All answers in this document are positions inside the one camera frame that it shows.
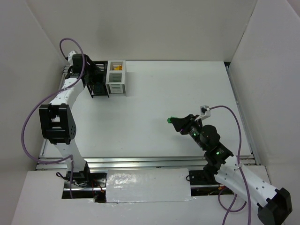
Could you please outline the green curved lego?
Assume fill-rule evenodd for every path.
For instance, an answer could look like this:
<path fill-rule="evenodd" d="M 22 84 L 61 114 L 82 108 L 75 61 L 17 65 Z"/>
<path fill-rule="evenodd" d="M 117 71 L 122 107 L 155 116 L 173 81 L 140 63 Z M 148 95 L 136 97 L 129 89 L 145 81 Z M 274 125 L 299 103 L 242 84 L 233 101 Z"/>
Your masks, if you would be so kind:
<path fill-rule="evenodd" d="M 173 116 L 171 116 L 171 117 L 169 117 L 168 119 L 167 119 L 167 122 L 168 123 L 171 123 L 172 122 L 172 119 L 176 119 L 177 117 L 173 117 Z"/>

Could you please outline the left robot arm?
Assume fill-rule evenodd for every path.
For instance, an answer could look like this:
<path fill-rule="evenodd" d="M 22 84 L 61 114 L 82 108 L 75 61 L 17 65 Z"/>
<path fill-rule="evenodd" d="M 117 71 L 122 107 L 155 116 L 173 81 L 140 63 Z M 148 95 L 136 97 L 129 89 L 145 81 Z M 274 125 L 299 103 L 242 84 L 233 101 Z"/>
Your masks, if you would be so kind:
<path fill-rule="evenodd" d="M 72 107 L 85 89 L 90 71 L 97 66 L 87 55 L 71 51 L 67 60 L 71 71 L 65 77 L 62 90 L 54 99 L 39 107 L 42 135 L 60 152 L 67 165 L 66 180 L 77 183 L 91 183 L 90 168 L 81 156 L 75 136 L 77 132 Z"/>

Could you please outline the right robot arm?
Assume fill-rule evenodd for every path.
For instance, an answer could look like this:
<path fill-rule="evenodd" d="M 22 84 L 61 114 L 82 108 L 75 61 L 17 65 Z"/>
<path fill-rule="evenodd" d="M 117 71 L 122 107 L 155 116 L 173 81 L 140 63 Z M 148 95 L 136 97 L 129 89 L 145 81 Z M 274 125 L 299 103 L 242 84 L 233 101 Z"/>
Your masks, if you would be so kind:
<path fill-rule="evenodd" d="M 208 162 L 203 171 L 207 178 L 225 185 L 257 211 L 264 225 L 281 225 L 292 212 L 291 195 L 261 179 L 220 142 L 220 135 L 212 125 L 203 125 L 190 114 L 185 118 L 168 118 L 181 135 L 190 135 L 205 152 Z"/>

